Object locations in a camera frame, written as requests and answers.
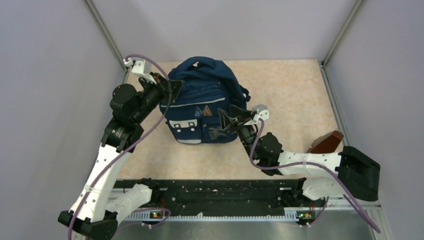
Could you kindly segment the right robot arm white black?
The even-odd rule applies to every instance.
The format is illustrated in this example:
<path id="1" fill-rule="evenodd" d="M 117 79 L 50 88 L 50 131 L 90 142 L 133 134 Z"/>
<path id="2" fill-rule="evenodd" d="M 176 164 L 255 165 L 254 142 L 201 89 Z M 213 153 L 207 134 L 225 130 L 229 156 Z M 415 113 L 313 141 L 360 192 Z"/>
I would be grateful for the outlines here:
<path id="1" fill-rule="evenodd" d="M 277 137 L 263 134 L 270 112 L 260 104 L 252 110 L 231 104 L 218 109 L 223 131 L 236 133 L 250 163 L 263 173 L 274 176 L 298 175 L 303 179 L 293 192 L 299 206 L 323 197 L 345 195 L 355 200 L 379 199 L 381 166 L 353 146 L 331 153 L 298 153 L 283 149 Z"/>

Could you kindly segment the navy blue backpack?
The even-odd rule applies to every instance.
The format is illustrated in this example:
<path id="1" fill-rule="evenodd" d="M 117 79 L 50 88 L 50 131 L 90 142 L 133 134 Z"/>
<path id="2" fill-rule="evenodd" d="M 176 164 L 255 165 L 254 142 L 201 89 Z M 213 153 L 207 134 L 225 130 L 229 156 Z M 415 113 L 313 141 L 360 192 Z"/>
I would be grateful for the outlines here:
<path id="1" fill-rule="evenodd" d="M 249 90 L 237 80 L 233 71 L 221 60 L 193 56 L 173 68 L 168 77 L 183 80 L 177 98 L 171 105 L 159 106 L 175 140 L 181 144 L 225 144 L 237 134 L 222 131 L 218 109 L 229 112 L 230 105 L 246 109 Z M 208 105 L 213 116 L 204 116 Z"/>

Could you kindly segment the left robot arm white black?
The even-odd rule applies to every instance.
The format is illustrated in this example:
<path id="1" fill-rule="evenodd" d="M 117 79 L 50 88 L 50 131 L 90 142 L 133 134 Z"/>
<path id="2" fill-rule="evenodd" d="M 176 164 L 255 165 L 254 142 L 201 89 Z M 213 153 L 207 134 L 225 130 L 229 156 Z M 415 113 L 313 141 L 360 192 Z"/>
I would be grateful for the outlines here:
<path id="1" fill-rule="evenodd" d="M 157 73 L 139 82 L 141 91 L 124 83 L 112 92 L 112 119 L 104 130 L 93 168 L 75 203 L 58 217 L 68 228 L 69 240 L 110 240 L 120 223 L 137 208 L 144 204 L 154 207 L 160 202 L 161 194 L 149 180 L 109 200 L 125 162 L 149 135 L 142 122 L 159 104 L 169 107 L 184 85 L 182 80 L 169 80 Z"/>

